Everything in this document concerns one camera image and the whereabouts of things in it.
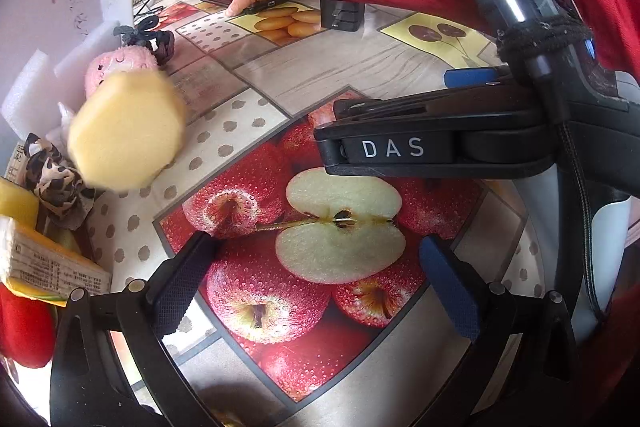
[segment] yellow octagonal object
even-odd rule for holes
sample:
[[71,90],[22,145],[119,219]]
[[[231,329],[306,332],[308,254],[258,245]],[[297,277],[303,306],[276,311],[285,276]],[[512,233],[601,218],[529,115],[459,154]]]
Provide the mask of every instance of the yellow octagonal object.
[[159,71],[110,74],[80,108],[68,151],[90,187],[145,187],[182,144],[185,108]]

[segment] white foam block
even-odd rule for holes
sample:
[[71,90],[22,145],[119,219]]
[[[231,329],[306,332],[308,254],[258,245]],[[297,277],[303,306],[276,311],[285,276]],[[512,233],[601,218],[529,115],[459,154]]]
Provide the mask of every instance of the white foam block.
[[120,36],[113,35],[113,29],[118,24],[118,21],[101,23],[54,68],[58,101],[71,110],[77,112],[84,103],[84,74],[89,62],[119,47]]
[[45,136],[60,125],[58,91],[49,55],[36,50],[15,79],[0,113],[20,139],[30,132]]

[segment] metal screw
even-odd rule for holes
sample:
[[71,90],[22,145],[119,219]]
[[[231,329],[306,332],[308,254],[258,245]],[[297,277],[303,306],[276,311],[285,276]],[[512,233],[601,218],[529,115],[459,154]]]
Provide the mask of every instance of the metal screw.
[[556,304],[562,302],[562,296],[558,292],[549,292],[549,298]]
[[129,291],[133,293],[138,293],[144,287],[145,287],[144,279],[134,279],[129,283],[129,286],[127,286],[127,288],[129,288]]
[[72,301],[79,301],[82,297],[84,297],[84,290],[82,288],[76,288],[69,295]]
[[499,282],[490,282],[489,283],[489,291],[494,295],[502,295],[507,291],[501,283]]

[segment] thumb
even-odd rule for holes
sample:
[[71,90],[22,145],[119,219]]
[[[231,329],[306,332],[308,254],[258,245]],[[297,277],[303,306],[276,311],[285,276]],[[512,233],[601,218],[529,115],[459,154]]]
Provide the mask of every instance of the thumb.
[[225,11],[225,16],[235,17],[240,15],[242,10],[251,6],[256,0],[233,0]]

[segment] pink plush toy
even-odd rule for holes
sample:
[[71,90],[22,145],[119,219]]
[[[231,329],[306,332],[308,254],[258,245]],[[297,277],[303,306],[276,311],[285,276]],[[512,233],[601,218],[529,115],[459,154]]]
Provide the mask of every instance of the pink plush toy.
[[84,94],[89,98],[108,74],[114,71],[157,70],[158,61],[143,46],[124,46],[95,57],[84,75]]

